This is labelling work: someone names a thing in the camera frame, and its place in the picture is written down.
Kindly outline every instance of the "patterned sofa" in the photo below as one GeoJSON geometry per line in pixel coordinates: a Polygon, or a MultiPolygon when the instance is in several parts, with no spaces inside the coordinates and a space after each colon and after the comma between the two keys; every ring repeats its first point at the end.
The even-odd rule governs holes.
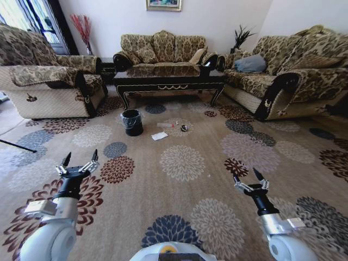
{"type": "MultiPolygon", "coordinates": [[[[173,35],[167,31],[154,35],[123,34],[121,36],[122,51],[114,55],[116,72],[125,71],[131,66],[187,66],[192,65],[189,60],[198,49],[205,46],[203,36],[173,35]],[[143,47],[149,47],[156,55],[153,63],[142,63],[136,52],[143,47]]],[[[216,67],[218,55],[207,52],[201,64],[211,62],[216,67]]]]}
{"type": "Polygon", "coordinates": [[[56,55],[42,35],[0,24],[0,90],[23,118],[94,117],[107,95],[100,65],[56,55]]]}
{"type": "Polygon", "coordinates": [[[252,53],[238,50],[219,56],[217,67],[226,74],[224,93],[259,120],[324,114],[348,93],[348,35],[314,26],[291,36],[265,36],[252,53]],[[267,64],[262,73],[234,70],[234,61],[260,53],[267,64]],[[339,57],[335,67],[294,69],[310,55],[339,57]]]}

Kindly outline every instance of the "small bottle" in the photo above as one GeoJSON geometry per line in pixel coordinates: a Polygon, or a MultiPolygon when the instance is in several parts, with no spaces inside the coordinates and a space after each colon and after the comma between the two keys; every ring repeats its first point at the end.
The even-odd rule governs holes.
{"type": "Polygon", "coordinates": [[[174,128],[173,123],[157,123],[157,127],[160,128],[174,128]]]}

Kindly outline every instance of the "trash bin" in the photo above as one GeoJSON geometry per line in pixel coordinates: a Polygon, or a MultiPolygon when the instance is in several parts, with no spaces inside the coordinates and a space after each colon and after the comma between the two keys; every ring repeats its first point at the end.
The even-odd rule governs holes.
{"type": "Polygon", "coordinates": [[[122,124],[126,128],[127,135],[138,136],[144,131],[141,123],[141,115],[138,110],[125,110],[120,116],[122,124]]]}

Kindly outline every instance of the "paper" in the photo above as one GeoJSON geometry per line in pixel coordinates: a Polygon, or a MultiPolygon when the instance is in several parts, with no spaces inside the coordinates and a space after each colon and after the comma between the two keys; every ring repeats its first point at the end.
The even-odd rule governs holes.
{"type": "Polygon", "coordinates": [[[165,138],[167,136],[168,136],[168,134],[166,134],[165,132],[159,132],[159,133],[151,135],[153,140],[160,140],[160,139],[163,139],[163,138],[165,138]]]}

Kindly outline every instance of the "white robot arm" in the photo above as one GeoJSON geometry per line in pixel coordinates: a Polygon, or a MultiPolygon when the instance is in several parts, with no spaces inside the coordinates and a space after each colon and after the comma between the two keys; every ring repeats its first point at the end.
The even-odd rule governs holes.
{"type": "Polygon", "coordinates": [[[83,178],[99,165],[97,150],[92,161],[84,166],[67,167],[71,153],[56,169],[63,185],[53,201],[33,201],[25,213],[33,214],[47,223],[31,235],[21,248],[21,261],[65,261],[76,241],[77,202],[83,178]]]}
{"type": "Polygon", "coordinates": [[[279,210],[268,200],[269,181],[254,169],[259,184],[246,185],[237,175],[233,176],[235,187],[245,195],[252,197],[263,222],[264,232],[269,241],[269,249],[277,261],[318,261],[315,253],[303,241],[292,237],[293,230],[306,225],[298,217],[283,220],[279,210]]]}

